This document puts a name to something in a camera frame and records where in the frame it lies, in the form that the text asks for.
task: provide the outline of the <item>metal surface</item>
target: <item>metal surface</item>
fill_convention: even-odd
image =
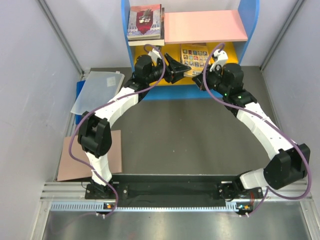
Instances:
[[[271,59],[272,55],[274,54],[275,50],[277,49],[281,39],[286,34],[286,32],[287,32],[288,28],[290,27],[293,19],[297,15],[299,9],[301,8],[301,6],[302,6],[302,4],[304,2],[305,2],[305,0],[297,0],[296,1],[296,4],[294,5],[292,11],[290,12],[288,18],[285,21],[283,27],[281,28],[281,30],[278,33],[277,37],[275,38],[273,44],[271,45],[271,48],[270,48],[268,54],[266,55],[265,59],[262,62],[261,71],[263,71],[266,68],[269,60]]]
[[[50,212],[53,231],[81,214]],[[43,240],[310,240],[302,216],[299,202],[268,202],[250,218],[220,212],[116,212],[105,220],[84,216],[58,235],[47,226]]]
[[[314,201],[300,204],[312,240],[320,240],[320,218]]]
[[[56,36],[61,41],[62,46],[64,47],[65,51],[67,52],[68,56],[70,57],[74,67],[78,70],[78,72],[80,74],[82,74],[83,70],[81,68],[81,65],[78,62],[78,59],[77,59],[76,55],[72,51],[72,49],[71,49],[71,47],[70,47],[65,35],[61,31],[61,29],[60,29],[60,27],[59,27],[54,15],[52,14],[52,12],[51,12],[51,10],[50,10],[47,2],[46,2],[46,0],[36,0],[36,1],[39,3],[43,13],[45,14],[46,18],[48,19],[50,25],[52,26],[53,31],[55,32]]]

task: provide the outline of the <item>yellow book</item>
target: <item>yellow book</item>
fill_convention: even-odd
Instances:
[[[184,76],[192,78],[199,75],[204,69],[208,56],[209,51],[205,44],[181,44],[181,62],[191,67]]]
[[[197,45],[201,45],[200,47],[202,47],[202,49],[206,48],[205,51],[207,51],[207,54],[209,55],[209,53],[214,49],[214,47],[216,45],[218,45],[218,42],[209,42],[209,43],[203,43],[201,45],[201,43],[196,43],[196,44],[166,44],[161,48],[161,52],[163,54],[168,53],[173,59],[175,59],[176,61],[181,61],[182,63],[185,64],[184,61],[184,53],[183,53],[183,49],[188,50],[187,48],[183,48],[183,46],[188,46],[191,45],[192,48],[194,48]],[[236,51],[234,48],[234,45],[232,42],[226,42],[225,44],[225,48],[224,50],[226,51],[226,53],[228,54],[228,61],[226,61],[227,63],[238,63],[238,59],[237,59],[237,55],[236,55]],[[136,64],[137,62],[137,58],[140,55],[143,54],[147,54],[144,50],[144,46],[136,46],[135,50],[134,50],[134,58],[133,58],[133,63]],[[202,61],[203,61],[203,66],[205,65],[205,60],[203,60],[204,58],[207,58],[207,56],[203,55],[204,53],[202,53]],[[203,70],[203,66],[200,67],[200,63],[199,63],[199,67],[200,67],[200,72]],[[192,77],[194,77],[193,75],[190,75],[190,77],[185,77],[183,79],[181,79],[180,81],[176,82],[174,85],[189,85],[189,84],[195,84],[195,82],[191,79]],[[172,85],[171,83],[166,82],[164,79],[161,80],[161,82],[158,84],[159,86],[166,86],[166,85]]]

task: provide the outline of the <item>white wall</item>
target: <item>white wall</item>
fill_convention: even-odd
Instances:
[[[240,0],[130,0],[131,6],[162,4],[167,13],[238,9]]]
[[[255,31],[241,65],[261,66],[279,31],[298,0],[260,0]]]
[[[122,27],[121,0],[46,2],[83,69],[130,67]],[[296,2],[260,0],[258,23],[242,65],[262,64]],[[130,0],[131,6],[158,3],[169,13],[238,9],[240,0]]]
[[[82,69],[130,67],[121,0],[46,0]]]
[[[53,180],[76,71],[35,0],[0,1],[0,239],[27,239]]]
[[[264,71],[283,130],[311,149],[312,195],[320,212],[320,5],[307,0]]]

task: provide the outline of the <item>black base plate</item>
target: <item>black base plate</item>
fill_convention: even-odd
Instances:
[[[219,189],[228,184],[222,182],[234,178],[225,175],[115,174],[110,183],[118,192],[118,207],[224,207],[227,196],[222,195]],[[256,199],[263,197],[259,188],[250,191]],[[88,184],[85,198],[115,199],[115,194],[110,189],[102,192]],[[250,194],[245,193],[241,198],[250,201]]]

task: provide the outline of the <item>blue shelf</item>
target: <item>blue shelf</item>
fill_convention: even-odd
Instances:
[[[247,41],[234,42],[235,52],[241,64],[247,47],[255,31],[260,10],[260,0],[240,0],[238,13],[244,26],[245,32],[248,36]],[[121,0],[121,17],[123,33],[126,41],[126,47],[130,58],[132,71],[134,71],[134,58],[128,44],[127,27],[130,13],[130,1]],[[217,97],[221,97],[217,92],[213,93]],[[156,86],[145,97],[144,100],[172,100],[172,99],[203,99],[210,98],[209,94],[200,91],[196,85],[173,85],[173,86]]]

